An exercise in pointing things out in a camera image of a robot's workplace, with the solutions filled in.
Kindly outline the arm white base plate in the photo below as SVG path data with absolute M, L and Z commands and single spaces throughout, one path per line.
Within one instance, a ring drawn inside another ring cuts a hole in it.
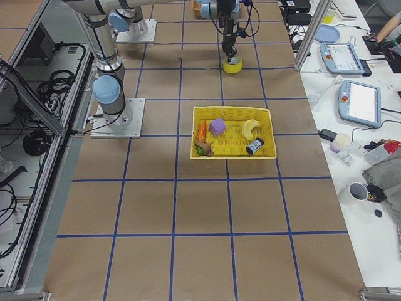
M 117 34 L 117 44 L 143 44 L 153 43 L 157 28 L 156 19 L 143 19 L 132 23 L 129 30 Z
M 142 133 L 143 115 L 145 111 L 144 98 L 126 98 L 125 109 L 121 116 L 112 123 L 111 115 L 105 115 L 96 118 L 93 121 L 93 129 L 90 135 L 93 138 L 116 139 L 129 138 L 139 139 Z M 103 109 L 100 105 L 96 113 L 103 115 Z

